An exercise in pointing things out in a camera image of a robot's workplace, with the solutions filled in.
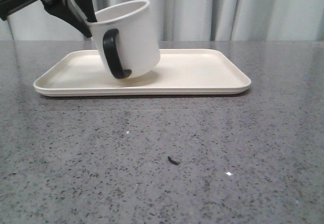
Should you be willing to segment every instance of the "countertop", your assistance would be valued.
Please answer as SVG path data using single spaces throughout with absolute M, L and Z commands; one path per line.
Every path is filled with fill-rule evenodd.
M 160 47 L 221 51 L 252 86 L 50 98 L 33 81 L 94 45 L 0 42 L 0 223 L 324 223 L 324 42 Z

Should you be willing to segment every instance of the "tray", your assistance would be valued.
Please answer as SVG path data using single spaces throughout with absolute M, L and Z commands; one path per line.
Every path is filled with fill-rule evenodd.
M 251 80 L 221 52 L 210 49 L 161 49 L 149 73 L 116 80 L 97 50 L 68 54 L 34 82 L 45 96 L 222 95 L 247 90 Z

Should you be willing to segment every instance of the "white curtain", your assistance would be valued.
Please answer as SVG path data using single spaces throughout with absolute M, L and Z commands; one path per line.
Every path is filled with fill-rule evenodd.
M 93 0 L 96 10 L 129 0 Z M 161 41 L 324 39 L 324 0 L 150 0 Z M 0 40 L 84 40 L 40 1 L 0 21 Z

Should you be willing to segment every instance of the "mug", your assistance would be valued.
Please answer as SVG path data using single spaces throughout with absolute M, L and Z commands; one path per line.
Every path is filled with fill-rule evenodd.
M 95 13 L 88 22 L 101 60 L 116 79 L 134 78 L 152 70 L 160 60 L 148 0 L 133 0 Z

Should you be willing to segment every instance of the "tray rim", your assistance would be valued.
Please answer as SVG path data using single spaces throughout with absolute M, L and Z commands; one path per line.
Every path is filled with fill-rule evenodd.
M 38 85 L 39 81 L 48 76 L 53 70 L 61 66 L 62 61 L 67 60 L 69 57 L 73 58 L 81 53 L 87 53 L 87 56 L 99 56 L 98 50 L 79 50 L 74 51 L 66 56 L 64 56 L 59 62 L 53 65 L 49 70 L 42 74 L 33 82 L 33 86 L 36 92 L 44 96 L 50 97 L 77 97 L 77 96 L 121 96 L 121 95 L 235 95 L 240 94 L 250 88 L 252 81 L 251 79 L 243 73 L 235 64 L 233 64 L 222 52 L 213 50 L 213 49 L 160 49 L 161 54 L 218 54 L 222 56 L 226 62 L 230 64 L 234 69 L 241 73 L 241 76 L 247 79 L 247 83 L 240 87 L 172 87 L 171 91 L 168 91 L 170 88 L 166 87 L 106 87 L 106 88 L 45 88 Z M 69 91 L 78 91 L 79 93 L 60 93 L 60 92 L 69 92 Z

